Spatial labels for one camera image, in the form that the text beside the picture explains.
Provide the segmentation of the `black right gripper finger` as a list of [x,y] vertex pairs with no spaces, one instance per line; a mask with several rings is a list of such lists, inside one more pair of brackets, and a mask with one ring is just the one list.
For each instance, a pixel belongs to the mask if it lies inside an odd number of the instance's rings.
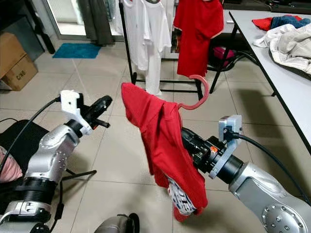
[[194,131],[182,127],[182,142],[184,148],[192,156],[204,152],[204,140]]

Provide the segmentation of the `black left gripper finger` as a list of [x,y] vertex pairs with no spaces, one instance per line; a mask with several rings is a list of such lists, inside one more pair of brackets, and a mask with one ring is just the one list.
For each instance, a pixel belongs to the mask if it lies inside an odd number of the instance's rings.
[[96,100],[88,109],[88,115],[102,115],[109,107],[109,96]]
[[99,118],[113,102],[112,99],[99,99],[93,103],[93,118]]

